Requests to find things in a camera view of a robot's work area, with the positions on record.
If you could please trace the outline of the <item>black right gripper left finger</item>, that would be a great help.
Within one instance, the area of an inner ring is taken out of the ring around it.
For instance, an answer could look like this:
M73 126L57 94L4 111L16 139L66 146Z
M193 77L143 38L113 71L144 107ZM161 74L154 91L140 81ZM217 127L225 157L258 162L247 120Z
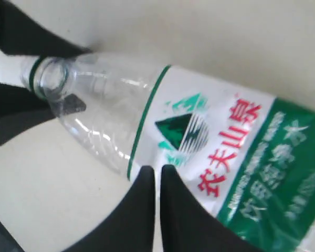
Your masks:
M154 228L154 170L143 166L112 213L65 251L152 251Z

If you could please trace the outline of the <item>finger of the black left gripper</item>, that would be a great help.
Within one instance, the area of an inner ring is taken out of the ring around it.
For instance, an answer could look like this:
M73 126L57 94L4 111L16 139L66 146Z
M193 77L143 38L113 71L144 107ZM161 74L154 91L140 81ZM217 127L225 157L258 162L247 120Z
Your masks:
M0 83L0 146L55 117L49 104L26 88Z
M43 28L9 1L0 1L0 51L6 55L74 57L92 50Z

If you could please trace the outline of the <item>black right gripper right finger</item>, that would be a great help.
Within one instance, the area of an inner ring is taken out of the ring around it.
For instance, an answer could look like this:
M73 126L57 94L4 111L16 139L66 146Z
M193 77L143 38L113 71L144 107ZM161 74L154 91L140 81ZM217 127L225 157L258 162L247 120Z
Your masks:
M164 251L260 251L210 215L185 186L174 166L162 167L160 189Z

